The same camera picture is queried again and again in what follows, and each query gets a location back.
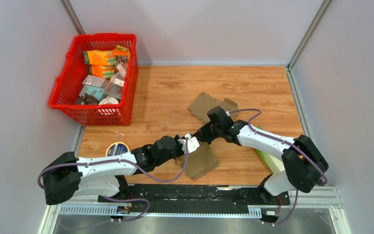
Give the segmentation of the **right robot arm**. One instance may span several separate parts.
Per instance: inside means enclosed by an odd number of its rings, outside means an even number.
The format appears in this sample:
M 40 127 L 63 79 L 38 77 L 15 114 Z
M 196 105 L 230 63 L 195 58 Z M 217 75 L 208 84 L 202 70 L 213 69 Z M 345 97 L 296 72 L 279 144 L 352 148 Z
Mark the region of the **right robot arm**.
M 309 193 L 316 185 L 326 185 L 329 165 L 314 142 L 306 135 L 297 138 L 280 136 L 252 125 L 251 120 L 233 121 L 233 111 L 216 106 L 208 111 L 209 122 L 194 134 L 187 134 L 185 153 L 192 153 L 201 142 L 210 144 L 216 138 L 267 153 L 283 163 L 284 170 L 267 176 L 258 190 L 259 200 L 271 204 L 278 195 L 298 190 Z

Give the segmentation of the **orange green box upper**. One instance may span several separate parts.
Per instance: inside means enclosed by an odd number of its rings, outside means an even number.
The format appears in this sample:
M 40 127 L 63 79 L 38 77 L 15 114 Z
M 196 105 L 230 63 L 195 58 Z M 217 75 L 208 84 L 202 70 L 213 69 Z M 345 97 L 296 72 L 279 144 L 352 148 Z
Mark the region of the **orange green box upper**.
M 109 66 L 117 64 L 117 59 L 112 51 L 90 50 L 83 52 L 84 62 L 87 65 Z

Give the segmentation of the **grey packet in basket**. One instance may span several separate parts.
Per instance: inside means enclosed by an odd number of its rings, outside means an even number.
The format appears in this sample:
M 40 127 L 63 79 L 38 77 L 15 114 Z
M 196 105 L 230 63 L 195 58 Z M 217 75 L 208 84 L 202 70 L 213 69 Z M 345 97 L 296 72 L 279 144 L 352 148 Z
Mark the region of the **grey packet in basket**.
M 83 82 L 82 85 L 88 85 L 92 87 L 97 87 L 97 88 L 105 88 L 108 83 L 108 79 L 106 78 L 101 78 L 93 75 L 87 75 Z

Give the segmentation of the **cardboard box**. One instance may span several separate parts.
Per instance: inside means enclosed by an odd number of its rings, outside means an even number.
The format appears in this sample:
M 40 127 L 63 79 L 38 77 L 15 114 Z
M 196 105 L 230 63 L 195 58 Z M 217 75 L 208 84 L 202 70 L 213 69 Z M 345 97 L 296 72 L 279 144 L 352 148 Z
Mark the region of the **cardboard box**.
M 238 104 L 234 101 L 227 98 L 219 100 L 205 92 L 201 92 L 187 109 L 198 120 L 208 123 L 210 119 L 207 116 L 207 112 L 217 106 L 222 107 L 225 111 L 238 110 Z
M 198 180 L 219 165 L 220 161 L 210 146 L 205 142 L 200 142 L 200 147 L 189 153 L 184 173 L 192 180 Z

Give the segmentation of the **green napa cabbage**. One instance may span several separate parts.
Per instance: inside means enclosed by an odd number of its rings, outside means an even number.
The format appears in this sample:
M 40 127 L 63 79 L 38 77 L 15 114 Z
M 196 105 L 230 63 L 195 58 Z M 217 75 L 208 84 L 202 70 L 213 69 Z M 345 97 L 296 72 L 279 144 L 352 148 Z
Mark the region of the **green napa cabbage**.
M 256 149 L 260 159 L 264 165 L 269 169 L 270 173 L 277 174 L 284 171 L 283 162 L 276 157 L 266 153 L 265 151 L 257 148 Z

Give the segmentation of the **orange green box lower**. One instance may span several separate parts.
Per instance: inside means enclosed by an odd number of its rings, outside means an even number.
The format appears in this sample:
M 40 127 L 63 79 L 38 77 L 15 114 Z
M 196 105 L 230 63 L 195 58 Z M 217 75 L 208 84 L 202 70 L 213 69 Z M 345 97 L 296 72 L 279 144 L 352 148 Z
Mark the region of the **orange green box lower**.
M 100 78 L 111 78 L 116 73 L 112 65 L 89 65 L 89 71 L 92 76 Z

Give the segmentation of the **orange green box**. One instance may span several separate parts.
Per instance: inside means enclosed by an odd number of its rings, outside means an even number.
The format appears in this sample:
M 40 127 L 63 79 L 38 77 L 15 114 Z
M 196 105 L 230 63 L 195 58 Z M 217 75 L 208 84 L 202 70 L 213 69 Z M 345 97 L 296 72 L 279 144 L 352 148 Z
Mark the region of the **orange green box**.
M 116 73 L 112 65 L 89 65 L 89 71 L 92 76 L 100 78 L 111 78 Z
M 87 65 L 109 66 L 117 64 L 117 59 L 112 51 L 90 50 L 83 52 L 84 62 Z

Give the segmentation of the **colourful snack packet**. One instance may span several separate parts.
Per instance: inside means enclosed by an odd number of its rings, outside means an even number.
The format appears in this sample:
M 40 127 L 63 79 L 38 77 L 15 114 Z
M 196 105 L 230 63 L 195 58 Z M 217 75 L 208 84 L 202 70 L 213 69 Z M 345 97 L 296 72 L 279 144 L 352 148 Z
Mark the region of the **colourful snack packet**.
M 128 64 L 131 52 L 127 47 L 116 45 L 115 49 L 112 50 L 112 55 L 115 56 L 118 63 Z

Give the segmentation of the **clear packet in basket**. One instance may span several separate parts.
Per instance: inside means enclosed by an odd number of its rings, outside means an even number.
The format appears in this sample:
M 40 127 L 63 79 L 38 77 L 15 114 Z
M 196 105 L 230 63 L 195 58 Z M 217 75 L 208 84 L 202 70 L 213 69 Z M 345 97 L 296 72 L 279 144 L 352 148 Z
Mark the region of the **clear packet in basket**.
M 122 95 L 123 95 L 124 85 L 125 85 L 124 77 L 120 73 L 116 73 L 110 78 L 110 81 L 106 85 L 104 91 L 107 96 L 121 100 Z

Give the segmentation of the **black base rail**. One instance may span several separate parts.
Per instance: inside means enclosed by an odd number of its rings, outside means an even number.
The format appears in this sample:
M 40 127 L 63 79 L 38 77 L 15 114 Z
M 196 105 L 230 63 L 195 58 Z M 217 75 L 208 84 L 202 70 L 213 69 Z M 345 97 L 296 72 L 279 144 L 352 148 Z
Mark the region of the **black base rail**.
M 61 205 L 62 215 L 98 215 L 112 219 L 133 217 L 278 218 L 291 204 L 289 193 L 259 194 L 257 186 L 132 184 L 128 200 L 75 198 Z

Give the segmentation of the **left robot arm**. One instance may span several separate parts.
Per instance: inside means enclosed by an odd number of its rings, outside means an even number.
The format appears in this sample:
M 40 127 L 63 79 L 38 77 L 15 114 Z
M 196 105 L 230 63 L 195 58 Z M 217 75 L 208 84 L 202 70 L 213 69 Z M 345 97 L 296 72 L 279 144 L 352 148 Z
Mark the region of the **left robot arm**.
M 57 205 L 76 196 L 100 195 L 124 202 L 129 188 L 113 179 L 118 176 L 150 174 L 156 167 L 179 156 L 188 156 L 200 147 L 197 138 L 164 136 L 117 156 L 84 158 L 65 152 L 44 168 L 37 183 L 44 190 L 47 205 Z

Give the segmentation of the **white tape roll in basket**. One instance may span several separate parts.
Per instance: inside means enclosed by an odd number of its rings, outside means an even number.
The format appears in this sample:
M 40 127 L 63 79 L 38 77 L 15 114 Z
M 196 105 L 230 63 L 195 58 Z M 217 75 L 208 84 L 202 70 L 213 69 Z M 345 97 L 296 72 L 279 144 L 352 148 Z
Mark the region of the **white tape roll in basket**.
M 107 105 L 107 104 L 117 105 L 119 104 L 119 100 L 114 97 L 106 97 L 99 102 L 99 105 Z

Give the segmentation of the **teal box in basket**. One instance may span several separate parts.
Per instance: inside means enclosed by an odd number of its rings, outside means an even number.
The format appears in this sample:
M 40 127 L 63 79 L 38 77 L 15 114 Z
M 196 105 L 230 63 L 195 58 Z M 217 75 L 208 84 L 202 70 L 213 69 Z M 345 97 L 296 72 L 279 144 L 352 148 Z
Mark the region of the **teal box in basket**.
M 101 101 L 106 97 L 104 88 L 90 86 L 90 85 L 84 85 L 81 89 L 79 96 L 81 98 L 84 98 L 86 96 L 92 96 L 96 98 L 98 101 Z

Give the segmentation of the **red plastic shopping basket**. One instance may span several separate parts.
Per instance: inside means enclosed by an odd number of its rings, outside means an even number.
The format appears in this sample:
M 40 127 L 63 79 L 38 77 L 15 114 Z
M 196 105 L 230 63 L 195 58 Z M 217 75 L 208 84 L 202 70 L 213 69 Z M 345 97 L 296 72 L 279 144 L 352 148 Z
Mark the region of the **red plastic shopping basket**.
M 136 52 L 137 37 L 134 34 L 99 33 L 76 36 L 66 53 L 66 61 L 50 95 L 48 105 L 83 126 L 128 126 L 134 103 L 138 79 Z M 76 105 L 82 90 L 82 82 L 89 74 L 84 62 L 84 52 L 89 50 L 112 50 L 117 45 L 130 50 L 129 67 L 119 104 Z

